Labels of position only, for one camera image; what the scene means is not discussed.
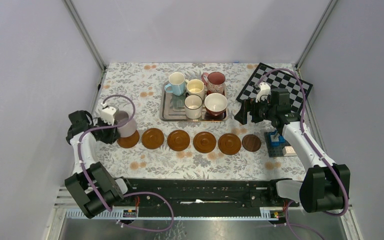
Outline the light blue mug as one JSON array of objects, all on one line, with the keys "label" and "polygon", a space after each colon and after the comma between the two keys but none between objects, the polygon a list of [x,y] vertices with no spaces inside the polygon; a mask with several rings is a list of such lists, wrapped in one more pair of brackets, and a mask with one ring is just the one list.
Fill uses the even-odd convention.
[{"label": "light blue mug", "polygon": [[174,72],[168,77],[168,84],[164,86],[164,91],[175,96],[181,96],[185,93],[188,82],[189,80],[183,73]]}]

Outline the blue toy brick stack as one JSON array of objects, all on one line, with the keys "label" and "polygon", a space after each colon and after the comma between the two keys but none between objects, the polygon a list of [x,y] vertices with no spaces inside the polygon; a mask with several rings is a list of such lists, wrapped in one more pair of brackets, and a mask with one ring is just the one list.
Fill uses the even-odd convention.
[{"label": "blue toy brick stack", "polygon": [[286,140],[280,133],[275,130],[272,132],[268,132],[268,139],[271,147],[279,147],[281,144],[284,144]]}]

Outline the white cup on red saucer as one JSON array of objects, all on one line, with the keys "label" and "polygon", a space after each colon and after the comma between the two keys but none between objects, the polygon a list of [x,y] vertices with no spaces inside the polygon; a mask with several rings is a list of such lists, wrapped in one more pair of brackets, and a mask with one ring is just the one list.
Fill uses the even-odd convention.
[{"label": "white cup on red saucer", "polygon": [[211,93],[204,99],[206,112],[212,116],[219,116],[227,109],[228,100],[220,93]]}]

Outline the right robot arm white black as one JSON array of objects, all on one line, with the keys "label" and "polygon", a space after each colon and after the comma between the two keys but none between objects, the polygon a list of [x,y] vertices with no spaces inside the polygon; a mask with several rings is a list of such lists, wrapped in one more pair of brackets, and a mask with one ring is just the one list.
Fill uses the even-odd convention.
[{"label": "right robot arm white black", "polygon": [[286,199],[301,204],[308,213],[324,212],[331,216],[343,216],[349,208],[350,169],[337,164],[315,142],[304,123],[303,114],[292,112],[290,94],[286,89],[264,91],[256,98],[241,100],[234,116],[242,125],[251,122],[270,121],[295,150],[306,169],[303,181],[276,179],[275,187],[267,191],[267,201],[273,206]]}]

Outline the cream yellow mug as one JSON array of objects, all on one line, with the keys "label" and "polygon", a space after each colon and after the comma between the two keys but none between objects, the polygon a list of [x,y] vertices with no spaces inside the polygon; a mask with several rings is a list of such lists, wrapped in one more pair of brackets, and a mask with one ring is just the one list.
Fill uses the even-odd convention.
[{"label": "cream yellow mug", "polygon": [[205,84],[200,79],[191,79],[186,84],[186,92],[189,95],[197,95],[202,100],[205,99]]}]

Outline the dark walnut round coaster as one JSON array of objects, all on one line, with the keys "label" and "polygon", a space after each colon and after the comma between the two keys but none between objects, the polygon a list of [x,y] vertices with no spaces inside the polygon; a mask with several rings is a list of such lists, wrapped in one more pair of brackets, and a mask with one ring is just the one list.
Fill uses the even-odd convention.
[{"label": "dark walnut round coaster", "polygon": [[256,152],[261,148],[262,142],[260,138],[254,134],[245,135],[242,138],[242,146],[249,152]]}]

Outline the metal serving tray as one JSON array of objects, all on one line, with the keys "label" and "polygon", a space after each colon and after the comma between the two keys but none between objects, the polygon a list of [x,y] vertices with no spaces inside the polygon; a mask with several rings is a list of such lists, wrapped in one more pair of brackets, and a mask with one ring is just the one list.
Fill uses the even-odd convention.
[{"label": "metal serving tray", "polygon": [[208,95],[207,87],[205,86],[205,97],[202,105],[202,115],[198,119],[189,119],[185,114],[184,100],[189,95],[185,90],[185,93],[176,96],[172,93],[167,93],[162,89],[162,97],[160,104],[160,119],[163,121],[174,121],[174,122],[222,122],[228,117],[228,106],[222,114],[218,116],[210,115],[206,112],[205,98]]}]

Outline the pink mug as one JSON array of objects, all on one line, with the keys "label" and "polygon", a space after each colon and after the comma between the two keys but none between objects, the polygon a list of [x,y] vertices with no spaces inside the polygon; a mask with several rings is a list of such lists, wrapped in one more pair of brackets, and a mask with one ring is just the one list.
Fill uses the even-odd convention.
[{"label": "pink mug", "polygon": [[208,94],[223,94],[225,92],[226,77],[223,73],[218,71],[211,73],[204,72],[201,75],[201,80],[206,86]]}]

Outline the lilac mug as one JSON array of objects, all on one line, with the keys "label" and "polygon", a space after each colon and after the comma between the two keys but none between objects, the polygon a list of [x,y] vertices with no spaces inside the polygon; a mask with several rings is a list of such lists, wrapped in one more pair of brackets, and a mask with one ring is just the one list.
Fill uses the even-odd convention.
[{"label": "lilac mug", "polygon": [[127,112],[122,110],[117,111],[114,115],[114,120],[116,125],[120,125],[124,123],[123,126],[117,128],[117,131],[121,138],[130,137],[137,130],[136,121],[133,118],[131,120],[129,119],[130,119],[130,115]]}]

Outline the black white chessboard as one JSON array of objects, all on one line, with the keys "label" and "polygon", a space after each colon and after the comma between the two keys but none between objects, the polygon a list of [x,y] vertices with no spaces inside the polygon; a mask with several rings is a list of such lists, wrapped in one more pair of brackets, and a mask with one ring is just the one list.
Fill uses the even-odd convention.
[{"label": "black white chessboard", "polygon": [[[258,81],[264,74],[273,69],[274,68],[272,66],[259,63],[256,67],[256,70],[254,70],[249,80],[237,95],[236,100],[241,102],[243,100],[255,98],[260,91]],[[293,75],[284,71],[276,71],[265,77],[263,81],[267,83],[272,89],[281,88],[288,90],[291,111],[296,113],[300,113],[302,111],[303,94],[301,92],[301,87]]]}]

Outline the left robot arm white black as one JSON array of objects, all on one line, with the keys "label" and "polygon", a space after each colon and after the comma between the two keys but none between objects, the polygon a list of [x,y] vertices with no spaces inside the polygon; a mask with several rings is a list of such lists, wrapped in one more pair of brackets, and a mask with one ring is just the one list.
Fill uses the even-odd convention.
[{"label": "left robot arm white black", "polygon": [[112,211],[118,203],[132,204],[135,192],[129,188],[124,178],[114,178],[97,160],[97,142],[113,144],[120,138],[116,128],[98,119],[93,121],[86,110],[72,112],[68,116],[71,126],[66,141],[74,151],[74,169],[64,185],[83,214],[92,219],[104,211]]}]

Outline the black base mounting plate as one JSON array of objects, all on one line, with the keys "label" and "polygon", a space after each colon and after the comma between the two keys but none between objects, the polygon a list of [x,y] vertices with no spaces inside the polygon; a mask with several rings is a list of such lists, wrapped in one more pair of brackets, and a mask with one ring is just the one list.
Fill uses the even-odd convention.
[{"label": "black base mounting plate", "polygon": [[117,207],[133,207],[141,218],[262,218],[262,210],[282,211],[274,180],[128,178],[128,196]]}]

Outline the brown wooden coaster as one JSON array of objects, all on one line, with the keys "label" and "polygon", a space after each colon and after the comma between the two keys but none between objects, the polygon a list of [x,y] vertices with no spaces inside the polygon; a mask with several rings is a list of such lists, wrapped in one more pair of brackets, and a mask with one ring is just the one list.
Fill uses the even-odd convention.
[{"label": "brown wooden coaster", "polygon": [[140,134],[136,130],[131,136],[129,137],[120,137],[117,139],[117,143],[121,148],[129,149],[134,147],[140,140]]},{"label": "brown wooden coaster", "polygon": [[164,143],[165,136],[158,128],[147,129],[141,137],[143,146],[147,149],[154,150]]},{"label": "brown wooden coaster", "polygon": [[242,147],[240,138],[233,133],[223,134],[218,139],[217,145],[219,150],[225,155],[235,155]]},{"label": "brown wooden coaster", "polygon": [[215,136],[207,131],[199,132],[193,138],[193,146],[200,153],[207,154],[216,147],[217,140]]},{"label": "brown wooden coaster", "polygon": [[184,130],[174,130],[167,137],[169,148],[176,152],[181,152],[190,145],[190,136]]}]

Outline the dark grey brick baseplate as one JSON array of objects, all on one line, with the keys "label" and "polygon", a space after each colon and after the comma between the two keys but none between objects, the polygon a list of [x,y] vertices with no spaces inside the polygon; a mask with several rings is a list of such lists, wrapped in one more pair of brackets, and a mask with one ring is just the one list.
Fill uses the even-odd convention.
[{"label": "dark grey brick baseplate", "polygon": [[284,147],[291,147],[288,141],[280,143],[279,146],[272,146],[269,132],[264,133],[264,139],[267,147],[268,156],[270,158],[285,157],[286,155],[283,151]]}]

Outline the white toy brick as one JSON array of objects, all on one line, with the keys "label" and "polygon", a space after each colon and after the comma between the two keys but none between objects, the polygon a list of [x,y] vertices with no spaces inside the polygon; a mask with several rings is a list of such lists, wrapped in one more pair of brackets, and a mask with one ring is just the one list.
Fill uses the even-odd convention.
[{"label": "white toy brick", "polygon": [[284,157],[296,157],[297,153],[292,146],[284,146],[282,149]]}]

